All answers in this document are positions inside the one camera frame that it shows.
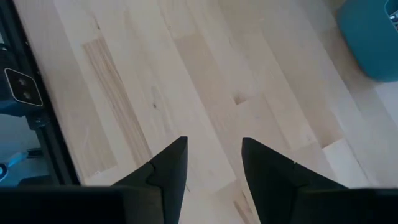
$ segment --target blue container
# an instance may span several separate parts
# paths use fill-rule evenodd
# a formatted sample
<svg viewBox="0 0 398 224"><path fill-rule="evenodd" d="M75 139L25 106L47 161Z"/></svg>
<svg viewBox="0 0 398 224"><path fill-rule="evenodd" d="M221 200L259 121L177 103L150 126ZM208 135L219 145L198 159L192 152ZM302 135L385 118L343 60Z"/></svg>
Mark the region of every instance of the blue container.
<svg viewBox="0 0 398 224"><path fill-rule="evenodd" d="M338 25L366 75L383 82L398 81L398 31L389 15L398 0L346 0Z"/></svg>

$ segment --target teal bin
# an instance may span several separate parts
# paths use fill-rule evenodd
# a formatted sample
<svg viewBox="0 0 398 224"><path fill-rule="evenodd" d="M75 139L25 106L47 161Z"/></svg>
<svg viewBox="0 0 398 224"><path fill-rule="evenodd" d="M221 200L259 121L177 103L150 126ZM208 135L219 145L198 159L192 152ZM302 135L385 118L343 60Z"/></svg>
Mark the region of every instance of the teal bin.
<svg viewBox="0 0 398 224"><path fill-rule="evenodd" d="M382 82L398 81L398 31L389 15L398 0L346 0L337 21L359 66Z"/></svg>

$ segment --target wooden floor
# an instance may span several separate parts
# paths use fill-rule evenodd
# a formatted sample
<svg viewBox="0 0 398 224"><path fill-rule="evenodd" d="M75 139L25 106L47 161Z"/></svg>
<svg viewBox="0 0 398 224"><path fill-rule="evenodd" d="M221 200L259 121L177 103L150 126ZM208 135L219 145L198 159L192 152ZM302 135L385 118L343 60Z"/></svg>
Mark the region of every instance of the wooden floor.
<svg viewBox="0 0 398 224"><path fill-rule="evenodd" d="M257 223L250 136L348 187L398 186L398 83L366 78L341 0L17 0L80 180L189 138L181 223Z"/></svg>

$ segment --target wood grain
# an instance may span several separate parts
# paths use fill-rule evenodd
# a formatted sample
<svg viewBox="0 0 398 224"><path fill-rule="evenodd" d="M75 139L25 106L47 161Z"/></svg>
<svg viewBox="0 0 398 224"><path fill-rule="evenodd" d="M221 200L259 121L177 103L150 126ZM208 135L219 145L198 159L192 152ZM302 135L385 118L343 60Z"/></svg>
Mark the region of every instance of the wood grain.
<svg viewBox="0 0 398 224"><path fill-rule="evenodd" d="M348 187L398 185L396 84L356 64L342 2L15 1L83 184L184 135L180 222L244 224L259 223L246 136Z"/></svg>

